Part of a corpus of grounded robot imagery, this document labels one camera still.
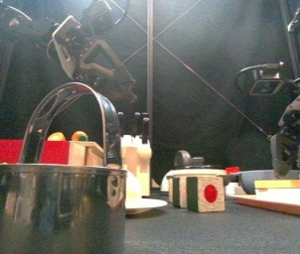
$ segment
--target yellow block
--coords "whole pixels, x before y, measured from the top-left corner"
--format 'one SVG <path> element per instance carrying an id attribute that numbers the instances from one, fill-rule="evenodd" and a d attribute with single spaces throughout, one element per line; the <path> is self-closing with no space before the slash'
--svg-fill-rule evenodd
<path id="1" fill-rule="evenodd" d="M 254 181 L 256 189 L 300 188 L 300 180 L 260 180 Z"/>

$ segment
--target black bowl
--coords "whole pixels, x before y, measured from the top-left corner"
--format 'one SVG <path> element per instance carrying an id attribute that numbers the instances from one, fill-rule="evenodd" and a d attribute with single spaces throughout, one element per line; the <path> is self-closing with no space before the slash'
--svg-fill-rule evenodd
<path id="1" fill-rule="evenodd" d="M 246 194 L 254 194 L 254 181 L 257 180 L 298 180 L 300 171 L 292 170 L 284 178 L 274 176 L 273 170 L 242 171 L 238 173 L 238 183 Z"/>

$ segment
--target dark gray table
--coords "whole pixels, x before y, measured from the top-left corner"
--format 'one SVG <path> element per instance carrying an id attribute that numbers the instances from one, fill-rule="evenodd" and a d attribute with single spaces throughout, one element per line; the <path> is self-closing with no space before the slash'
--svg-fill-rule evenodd
<path id="1" fill-rule="evenodd" d="M 166 199 L 158 192 L 151 198 Z M 300 254 L 300 217 L 244 206 L 230 197 L 222 212 L 169 204 L 126 217 L 124 238 L 124 254 Z"/>

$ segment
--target metal pot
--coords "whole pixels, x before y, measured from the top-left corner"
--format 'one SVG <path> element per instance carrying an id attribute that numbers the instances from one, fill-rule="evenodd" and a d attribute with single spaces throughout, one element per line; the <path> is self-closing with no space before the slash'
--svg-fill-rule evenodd
<path id="1" fill-rule="evenodd" d="M 111 104 L 83 84 L 60 86 L 32 115 L 20 163 L 0 165 L 0 254 L 123 252 L 126 171 L 37 164 L 51 120 L 83 94 L 100 106 L 104 163 L 119 160 Z"/>

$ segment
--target red circle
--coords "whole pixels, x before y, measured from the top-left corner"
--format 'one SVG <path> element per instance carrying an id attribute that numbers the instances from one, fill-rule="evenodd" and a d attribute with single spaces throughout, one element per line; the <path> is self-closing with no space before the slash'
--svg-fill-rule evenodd
<path id="1" fill-rule="evenodd" d="M 215 186 L 207 185 L 205 187 L 205 199 L 207 202 L 215 202 L 215 200 L 218 199 L 218 190 Z"/>

